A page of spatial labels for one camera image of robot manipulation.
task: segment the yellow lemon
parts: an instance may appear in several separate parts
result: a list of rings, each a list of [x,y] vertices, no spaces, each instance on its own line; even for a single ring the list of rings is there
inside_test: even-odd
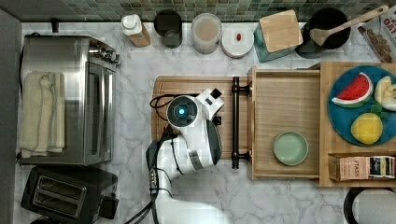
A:
[[[358,116],[350,128],[352,135],[366,145],[371,145],[378,141],[383,130],[381,118],[373,113]]]

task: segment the black pot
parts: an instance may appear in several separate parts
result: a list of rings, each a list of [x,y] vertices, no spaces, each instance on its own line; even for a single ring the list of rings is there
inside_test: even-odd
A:
[[[347,21],[347,15],[337,8],[325,7],[320,9],[302,28],[303,44],[296,48],[296,52],[304,58],[314,59],[320,57],[322,52],[326,49],[340,48],[349,39],[350,28],[329,36],[322,46],[315,43],[309,33],[315,28],[330,30]]]

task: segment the oven glass door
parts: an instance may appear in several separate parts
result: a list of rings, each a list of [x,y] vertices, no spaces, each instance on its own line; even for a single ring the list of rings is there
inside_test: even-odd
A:
[[[113,72],[87,63],[85,150],[87,163],[106,161],[111,151],[111,94]]]

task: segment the toaster oven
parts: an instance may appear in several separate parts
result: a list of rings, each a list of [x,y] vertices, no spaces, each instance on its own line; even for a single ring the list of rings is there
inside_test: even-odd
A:
[[[20,164],[91,165],[111,159],[119,58],[113,48],[87,36],[24,38],[22,78],[34,71],[64,74],[64,148],[20,157]]]

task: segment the towel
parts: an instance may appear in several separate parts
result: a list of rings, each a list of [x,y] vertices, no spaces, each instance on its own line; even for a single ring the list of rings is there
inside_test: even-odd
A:
[[[64,74],[29,73],[22,93],[21,155],[48,156],[64,148]]]

